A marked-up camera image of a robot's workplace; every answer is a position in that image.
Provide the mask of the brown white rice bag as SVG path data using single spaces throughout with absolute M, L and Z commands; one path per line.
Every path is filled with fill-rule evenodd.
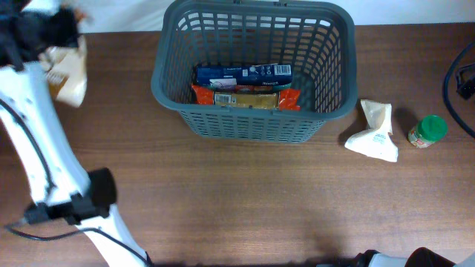
M 49 47 L 39 55 L 49 91 L 54 100 L 78 108 L 87 90 L 87 45 L 84 36 L 78 47 Z

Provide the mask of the green lid jar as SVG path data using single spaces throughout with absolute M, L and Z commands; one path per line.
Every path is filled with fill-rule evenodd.
M 408 141 L 417 148 L 427 148 L 443 139 L 448 132 L 446 121 L 437 115 L 420 120 L 408 133 Z

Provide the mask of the cream paper bag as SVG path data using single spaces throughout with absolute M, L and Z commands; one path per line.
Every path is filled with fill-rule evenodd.
M 367 129 L 353 134 L 344 144 L 346 149 L 387 162 L 397 162 L 399 149 L 390 139 L 392 128 L 392 105 L 361 100 L 367 120 Z

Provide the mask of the grey plastic basket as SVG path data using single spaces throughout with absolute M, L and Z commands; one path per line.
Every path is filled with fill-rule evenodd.
M 246 78 L 290 74 L 290 82 L 268 83 L 266 91 L 298 90 L 297 108 L 238 108 L 233 78 L 211 79 L 216 97 L 201 105 L 192 87 L 205 67 L 228 67 Z M 355 107 L 356 72 L 355 25 L 336 4 L 175 1 L 163 18 L 151 91 L 201 136 L 298 143 Z

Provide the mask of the orange pasta packet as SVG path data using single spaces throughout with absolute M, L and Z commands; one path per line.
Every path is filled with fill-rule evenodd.
M 230 93 L 212 90 L 199 85 L 192 85 L 191 88 L 199 105 L 280 111 L 299 111 L 301 109 L 301 106 L 298 104 L 301 92 L 292 88 L 276 93 Z

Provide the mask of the blue foil box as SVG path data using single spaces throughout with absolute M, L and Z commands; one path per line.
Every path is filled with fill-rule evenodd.
M 250 65 L 244 67 L 196 67 L 196 85 L 216 90 L 272 91 L 292 84 L 291 65 Z

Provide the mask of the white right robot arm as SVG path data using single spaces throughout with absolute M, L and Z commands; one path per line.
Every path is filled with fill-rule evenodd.
M 393 134 L 392 105 L 375 102 L 369 99 L 360 101 L 367 120 L 367 128 L 353 134 L 345 142 L 344 147 L 365 156 L 396 162 L 399 149 L 390 139 Z M 408 140 L 418 148 L 426 148 L 438 142 L 448 131 L 444 119 L 439 116 L 426 116 L 409 132 Z M 352 266 L 454 266 L 450 260 L 434 253 L 427 248 L 416 249 L 408 258 L 391 257 L 377 251 L 366 251 L 359 254 L 351 262 Z

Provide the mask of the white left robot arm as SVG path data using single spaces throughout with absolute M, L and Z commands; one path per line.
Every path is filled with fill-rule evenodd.
M 150 266 L 119 215 L 111 171 L 86 171 L 53 106 L 79 106 L 87 86 L 82 13 L 61 1 L 1 3 L 1 121 L 22 161 L 31 205 L 20 225 L 64 220 L 110 266 Z

